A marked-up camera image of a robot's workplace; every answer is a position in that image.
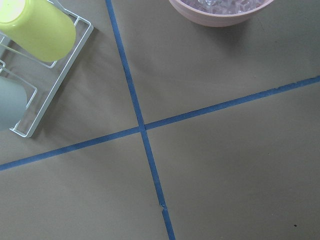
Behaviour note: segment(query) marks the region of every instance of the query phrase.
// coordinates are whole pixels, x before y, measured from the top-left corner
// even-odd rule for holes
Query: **blue painter's tape line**
[[[132,75],[130,72],[130,68],[129,68],[129,64],[128,64],[128,60],[127,60],[127,56],[126,56],[126,52],[125,52],[125,48],[121,39],[121,35],[120,35],[120,31],[119,31],[119,27],[118,27],[118,23],[116,20],[116,15],[115,15],[115,11],[114,11],[114,7],[111,3],[111,0],[105,0],[106,6],[107,6],[107,10],[109,13],[109,17],[110,17],[110,21],[111,21],[111,25],[112,25],[112,29],[113,29],[113,34],[114,34],[114,38],[115,38],[115,42],[118,48],[118,52],[120,55],[120,59],[121,59],[121,63],[123,66],[123,70],[124,70],[124,74],[125,74],[125,79],[126,82],[128,84],[128,88],[130,91],[130,96],[131,96],[131,100],[133,103],[133,108],[137,117],[137,121],[139,123],[139,126],[142,127],[144,126],[144,119],[142,116],[142,112],[140,110],[140,106],[139,106],[139,101],[138,101],[138,97],[136,94],[136,90],[135,90],[135,86],[134,86],[134,82],[132,79]]]
[[[155,159],[152,153],[152,149],[151,149],[151,145],[150,145],[150,141],[148,138],[148,134],[147,134],[147,130],[145,128],[145,123],[144,123],[144,118],[140,109],[140,105],[139,105],[139,100],[138,100],[138,96],[137,96],[137,92],[134,86],[134,82],[132,79],[132,75],[130,72],[130,67],[128,64],[128,60],[127,60],[127,56],[125,53],[125,48],[121,39],[121,35],[120,35],[120,31],[118,28],[118,24],[117,24],[117,19],[115,16],[115,11],[112,5],[111,0],[105,0],[106,6],[107,6],[107,10],[110,16],[110,21],[111,21],[111,25],[113,28],[113,33],[114,33],[114,37],[115,37],[115,41],[116,41],[116,45],[119,51],[119,55],[120,55],[120,59],[121,59],[121,63],[124,69],[124,73],[125,73],[125,79],[127,81],[128,84],[128,88],[129,88],[129,92],[130,92],[130,96],[131,96],[131,100],[132,100],[132,104],[133,104],[133,108],[136,114],[136,118],[138,121],[138,125],[139,125],[139,129],[140,129],[140,133],[141,133],[141,137],[142,137],[142,141],[143,141],[143,145],[144,145],[144,149],[146,152],[146,156],[148,159],[148,163],[149,163],[149,167],[151,170],[151,175],[152,175],[152,179],[153,179],[153,183],[155,186],[155,191],[158,197],[158,201],[159,204],[163,207],[163,211],[162,211],[162,216],[164,219],[164,223],[165,223],[165,227],[168,233],[168,237],[170,240],[175,240],[175,234],[173,231],[173,227],[171,224],[171,220],[170,220],[170,216],[169,216],[169,212],[166,206],[166,202],[165,202],[165,197],[164,197],[164,193],[161,187],[161,183],[160,183],[160,178],[158,175],[158,171],[157,171],[157,167],[156,167],[156,163],[155,163]]]
[[[56,149],[56,150],[48,151],[48,152],[41,153],[41,154],[38,154],[38,155],[34,155],[34,156],[26,157],[26,158],[23,158],[23,159],[20,159],[20,160],[16,160],[16,161],[12,161],[12,162],[8,162],[8,163],[5,163],[5,164],[2,164],[2,165],[0,165],[0,171],[4,171],[4,170],[7,170],[7,169],[12,169],[14,167],[18,167],[18,166],[25,165],[25,164],[30,164],[30,163],[33,163],[33,162],[37,162],[37,161],[40,161],[40,160],[44,160],[44,159],[47,159],[47,158],[51,158],[51,157],[54,157],[54,156],[58,156],[58,155],[65,154],[65,153],[69,153],[69,152],[72,152],[72,151],[75,151],[75,150],[87,148],[87,147],[90,147],[90,146],[94,146],[94,145],[97,145],[97,144],[105,143],[105,142],[108,142],[108,141],[111,141],[111,140],[115,140],[115,139],[118,139],[118,138],[122,138],[122,137],[125,137],[125,136],[128,136],[128,135],[137,134],[137,133],[139,133],[139,128],[138,127],[134,127],[134,128],[130,128],[130,129],[127,129],[127,130],[124,130],[124,131],[119,131],[119,132],[116,132],[116,133],[112,133],[112,134],[109,134],[109,135],[106,135],[106,136],[101,136],[101,137],[98,137],[98,138],[94,138],[94,139],[91,139],[91,140],[88,140],[88,141],[79,142],[79,143],[76,143],[76,144],[73,144],[73,145],[70,145],[70,146],[62,147],[62,148],[59,148],[59,149]]]
[[[165,126],[168,124],[173,124],[176,122],[180,122],[182,120],[186,120],[186,119],[190,119],[190,118],[194,118],[200,115],[204,115],[204,114],[208,114],[208,113],[212,113],[218,110],[222,110],[222,109],[226,109],[229,107],[233,107],[236,105],[240,105],[240,104],[244,104],[247,102],[251,102],[254,100],[258,100],[258,99],[262,99],[262,98],[266,98],[269,97],[271,95],[275,95],[275,94],[280,94],[283,92],[287,92],[293,89],[297,89],[297,88],[301,88],[301,87],[305,87],[307,85],[311,85],[311,84],[315,84],[315,83],[319,83],[320,82],[320,76],[317,76],[315,78],[309,78],[306,80],[302,80],[302,81],[298,81],[298,82],[294,82],[294,83],[290,83],[284,86],[280,86],[277,88],[272,88],[266,91],[261,91],[258,93],[254,93],[248,96],[244,96],[244,97],[240,97],[234,100],[230,100],[230,101],[226,101],[226,102],[222,102],[216,105],[212,105],[212,106],[208,106],[208,107],[204,107],[198,110],[194,110],[194,111],[190,111],[187,113],[183,113],[180,115],[176,115],[176,116],[172,116],[172,117],[168,117],[166,119],[162,119],[159,121],[155,121],[155,122],[151,122],[146,124],[144,127],[146,130],[150,130],[150,129],[154,129],[154,128],[158,128],[161,126]]]

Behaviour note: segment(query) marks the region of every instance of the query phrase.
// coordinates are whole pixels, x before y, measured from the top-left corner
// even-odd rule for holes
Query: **rack wire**
[[[29,88],[25,113],[22,119],[10,128],[23,138],[30,138],[35,132],[61,83],[94,30],[88,20],[63,8],[57,0],[47,1],[67,14],[76,29],[75,44],[63,59],[42,62],[0,32],[0,74],[13,76],[23,82],[25,88]]]

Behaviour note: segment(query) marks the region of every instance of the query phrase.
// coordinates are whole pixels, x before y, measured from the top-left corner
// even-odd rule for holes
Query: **bowl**
[[[190,21],[207,26],[207,27],[227,27],[235,24],[242,23],[262,9],[271,4],[274,0],[265,0],[264,3],[250,11],[237,13],[237,14],[213,14],[195,9],[181,0],[169,0],[172,6],[184,17]]]

